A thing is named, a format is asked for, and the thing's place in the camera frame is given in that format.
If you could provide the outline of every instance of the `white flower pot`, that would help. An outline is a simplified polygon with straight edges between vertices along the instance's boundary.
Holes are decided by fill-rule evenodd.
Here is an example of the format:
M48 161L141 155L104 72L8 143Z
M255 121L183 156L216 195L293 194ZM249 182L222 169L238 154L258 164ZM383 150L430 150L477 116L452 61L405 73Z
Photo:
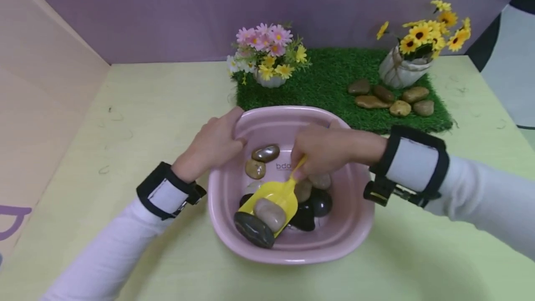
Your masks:
M286 79L283 79L281 76L273 76L269 80L264 80L258 71L253 72L253 77L258 84L268 89L274 89L286 83Z
M399 47L395 47L385 57L379 66L379 78L385 85L394 89L403 89L411 86L429 71L433 61L415 59L404 61L401 58Z

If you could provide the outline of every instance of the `purple wall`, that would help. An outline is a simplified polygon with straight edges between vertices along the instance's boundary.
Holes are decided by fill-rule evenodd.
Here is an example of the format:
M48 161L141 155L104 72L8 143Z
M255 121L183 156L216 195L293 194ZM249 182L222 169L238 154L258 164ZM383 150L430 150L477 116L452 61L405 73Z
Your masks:
M425 18L430 0L46 0L110 63L224 58L237 29L291 20L308 47L390 47L384 20ZM475 40L510 0L450 1Z

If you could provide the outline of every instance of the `artificial grass mat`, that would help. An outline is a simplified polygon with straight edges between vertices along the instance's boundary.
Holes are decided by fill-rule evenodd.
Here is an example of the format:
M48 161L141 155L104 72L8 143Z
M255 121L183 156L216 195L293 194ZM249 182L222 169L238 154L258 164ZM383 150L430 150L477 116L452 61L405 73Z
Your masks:
M434 113L419 117L411 112L405 118L393 117L388 108L367 110L357 107L355 97L347 93L347 87L357 79L366 78L370 84L379 83L379 64L387 51L359 48L318 48L307 51L312 66L295 73L284 85L268 89L258 84L249 73L245 82L235 76L237 82L236 102L248 111L253 108L295 105L312 106L333 112L354 129L380 134L390 132L394 124L412 126L425 132L440 132L453 125L444 103L437 96L427 75L413 86L423 86L430 93L426 99L434 101ZM404 90L388 87L399 98Z

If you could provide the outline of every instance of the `pebble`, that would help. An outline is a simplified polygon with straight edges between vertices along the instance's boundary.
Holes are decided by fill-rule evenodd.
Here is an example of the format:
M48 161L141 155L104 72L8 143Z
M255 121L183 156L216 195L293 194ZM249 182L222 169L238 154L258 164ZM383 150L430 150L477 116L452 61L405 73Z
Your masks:
M376 85L373 87L372 92L376 97L383 100L385 103L393 103L396 100L394 93L384 86Z
M331 212L333 208L333 199L327 191L313 188L308 200L315 217L324 217Z
M237 231L252 244L265 249L271 249L275 244L273 231L256 216L237 212L234 216L234 223Z
M270 144L256 149L251 153L251 158L264 163L269 163L272 160L276 160L281 150L276 144Z
M434 101L422 100L412 105L414 112L421 117L429 117L434 113Z
M294 189L294 193L299 203L305 202L310 198L310 192L312 191L312 183L309 179L300 181Z
M286 223L286 213L281 206L266 198L256 200L253 209L254 216L261 219L274 233L281 230Z
M367 79L359 79L347 87L347 92L352 96L362 96L370 92L370 82Z
M253 196L253 193L249 193L242 196L242 198L240 199L240 207L243 206L247 202L247 200L251 198L251 196Z
M313 231L316 228L314 210L309 201L299 204L297 213L295 213L288 225L303 231Z
M255 180L253 181L251 184L247 185L247 187L245 188L245 190L243 191L244 194L249 194L249 193L254 193L256 191L258 191L258 189L260 188L260 186L262 186L264 184L263 181L261 180Z
M327 190L331 187L331 175L328 173L325 174L311 174L308 179L312 183L312 186L320 189Z
M425 99L429 95L429 90L427 90L425 87L422 86L416 86L412 89L406 90L403 92L401 99L403 101L408 102L409 104L415 103L416 101L420 101L422 99Z
M355 98L355 103L362 108L388 108L391 106L376 96L358 96Z
M250 159L245 163L245 173L253 179L262 179L266 174L266 164Z
M406 103L403 100L396 100L392 106L390 106L390 114L395 117L406 117L411 112L411 104Z

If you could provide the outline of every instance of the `tabletop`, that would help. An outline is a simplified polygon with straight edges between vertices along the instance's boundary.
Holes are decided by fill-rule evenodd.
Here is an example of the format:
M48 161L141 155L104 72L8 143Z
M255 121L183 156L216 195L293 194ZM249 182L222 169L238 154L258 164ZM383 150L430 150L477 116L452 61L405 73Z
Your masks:
M468 57L438 59L431 76L455 120L439 135L451 154L534 177L534 151ZM4 263L0 300L36 300L159 161L231 109L234 89L224 62L113 65ZM398 198L377 207L367 240L345 258L249 262L219 241L204 200L151 244L120 300L527 300L534 281L534 263L489 234Z

